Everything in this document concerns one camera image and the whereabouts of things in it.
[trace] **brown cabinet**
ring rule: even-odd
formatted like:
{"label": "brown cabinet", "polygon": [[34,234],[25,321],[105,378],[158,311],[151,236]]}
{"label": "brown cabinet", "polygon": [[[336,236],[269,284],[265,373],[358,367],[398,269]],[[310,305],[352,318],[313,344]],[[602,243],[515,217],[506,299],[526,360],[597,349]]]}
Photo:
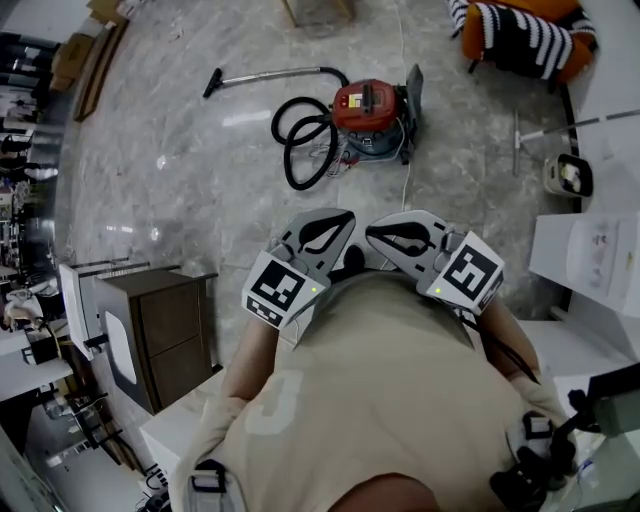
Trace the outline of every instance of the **brown cabinet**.
{"label": "brown cabinet", "polygon": [[[213,374],[205,284],[214,276],[191,278],[167,270],[147,270],[96,279],[96,304],[103,331],[110,337],[107,352],[114,380],[151,413],[172,404]],[[124,349],[123,342],[116,342],[115,333],[109,332],[113,317],[124,328]]]}

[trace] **black hose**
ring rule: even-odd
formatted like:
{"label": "black hose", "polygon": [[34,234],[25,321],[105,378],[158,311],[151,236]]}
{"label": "black hose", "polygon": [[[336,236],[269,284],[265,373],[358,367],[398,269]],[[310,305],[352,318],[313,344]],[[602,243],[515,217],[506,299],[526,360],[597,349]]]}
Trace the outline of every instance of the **black hose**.
{"label": "black hose", "polygon": [[329,126],[329,130],[331,131],[331,141],[329,142],[329,150],[327,151],[327,156],[325,157],[324,162],[322,162],[320,169],[318,169],[318,171],[313,176],[311,176],[311,178],[309,178],[307,181],[303,181],[302,183],[296,181],[296,179],[293,177],[293,169],[291,168],[291,148],[297,145],[294,144],[296,140],[296,134],[303,126],[311,123],[322,124],[325,122],[323,121],[324,119],[326,119],[325,116],[303,117],[302,119],[300,119],[300,121],[293,125],[291,131],[289,132],[289,135],[287,135],[287,140],[284,144],[284,175],[287,178],[287,182],[294,190],[307,190],[318,183],[318,181],[320,181],[320,178],[324,176],[324,173],[333,163],[333,157],[336,156],[336,152],[338,151],[338,129],[333,123],[329,122],[327,126]]}
{"label": "black hose", "polygon": [[[330,113],[329,109],[324,103],[314,98],[307,98],[306,96],[299,96],[297,98],[293,98],[285,102],[278,110],[276,110],[276,113],[274,114],[273,119],[271,120],[271,135],[273,135],[273,138],[276,139],[282,145],[284,145],[287,139],[282,135],[280,135],[280,119],[282,118],[284,113],[294,105],[312,105],[325,115],[329,115]],[[300,137],[299,139],[291,141],[291,145],[299,146],[300,144],[304,144],[306,142],[309,142],[315,139],[318,135],[320,135],[324,130],[327,129],[328,125],[329,125],[329,121],[320,123],[320,126],[318,126],[318,128],[308,133],[304,137]]]}
{"label": "black hose", "polygon": [[342,87],[346,87],[347,85],[349,85],[349,80],[347,79],[346,76],[344,76],[343,73],[341,73],[340,71],[338,71],[335,68],[325,68],[320,66],[320,71],[323,73],[329,73],[330,75],[333,75],[335,77],[338,78],[338,80],[340,80],[340,83],[342,84]]}
{"label": "black hose", "polygon": [[[342,75],[342,73],[334,70],[333,68],[323,69],[331,69],[344,78],[344,75]],[[296,124],[293,125],[293,127],[287,134],[287,137],[284,138],[282,135],[280,135],[280,120],[282,119],[284,113],[294,105],[312,105],[321,112],[321,115],[308,116],[300,119]],[[302,129],[302,127],[312,123],[318,123],[320,126],[309,132],[307,135],[296,139],[296,135]],[[293,177],[293,169],[291,167],[291,148],[313,140],[327,128],[329,128],[329,130],[331,131],[331,141],[329,143],[329,150],[327,151],[327,155],[324,159],[324,162],[320,166],[320,169],[318,169],[318,171],[307,181],[304,181],[302,183],[296,181],[296,179]],[[307,190],[318,183],[320,178],[322,178],[324,173],[333,163],[333,158],[336,156],[336,152],[338,151],[338,130],[331,122],[331,112],[329,111],[327,106],[320,101],[314,98],[308,98],[306,96],[300,96],[298,98],[290,99],[276,111],[271,121],[271,135],[273,135],[273,138],[276,139],[280,144],[284,144],[284,175],[287,178],[287,182],[294,190]]]}

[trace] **black and white striped fabric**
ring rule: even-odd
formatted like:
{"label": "black and white striped fabric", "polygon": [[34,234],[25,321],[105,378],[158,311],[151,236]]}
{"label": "black and white striped fabric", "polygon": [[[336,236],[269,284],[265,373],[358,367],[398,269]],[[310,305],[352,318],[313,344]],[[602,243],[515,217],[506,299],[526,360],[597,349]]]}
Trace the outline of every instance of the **black and white striped fabric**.
{"label": "black and white striped fabric", "polygon": [[484,60],[499,69],[553,79],[573,50],[568,30],[502,5],[475,4],[482,15]]}
{"label": "black and white striped fabric", "polygon": [[460,33],[462,27],[464,27],[464,22],[467,20],[469,2],[467,0],[447,0],[447,5],[449,6],[449,16],[453,21],[453,34],[451,37],[455,37]]}
{"label": "black and white striped fabric", "polygon": [[569,15],[562,18],[557,24],[560,27],[566,28],[571,34],[583,32],[592,35],[596,42],[595,47],[597,48],[598,34],[596,33],[593,23],[591,23],[591,19],[581,7],[578,7]]}

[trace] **chair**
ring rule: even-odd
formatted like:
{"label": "chair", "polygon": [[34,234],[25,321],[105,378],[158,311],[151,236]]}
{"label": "chair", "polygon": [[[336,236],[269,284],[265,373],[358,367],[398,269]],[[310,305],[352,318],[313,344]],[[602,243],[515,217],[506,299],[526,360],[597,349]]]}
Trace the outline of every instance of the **chair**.
{"label": "chair", "polygon": [[[475,69],[477,62],[483,60],[484,32],[480,9],[474,5],[476,0],[471,0],[467,10],[467,17],[462,32],[462,53],[465,57],[474,61],[470,72]],[[543,20],[561,24],[561,22],[574,11],[580,9],[576,0],[482,0],[483,3],[501,4],[512,9],[526,11]],[[595,36],[588,32],[572,34],[573,51],[564,68],[556,77],[557,83],[567,83],[575,77],[584,67],[593,60]]]}

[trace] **trash can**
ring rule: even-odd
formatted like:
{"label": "trash can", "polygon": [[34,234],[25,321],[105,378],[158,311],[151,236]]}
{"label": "trash can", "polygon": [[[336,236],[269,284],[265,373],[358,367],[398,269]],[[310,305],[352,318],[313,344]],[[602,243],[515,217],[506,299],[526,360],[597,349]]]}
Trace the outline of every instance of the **trash can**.
{"label": "trash can", "polygon": [[565,197],[591,197],[593,173],[589,162],[561,153],[544,164],[542,181],[550,194]]}

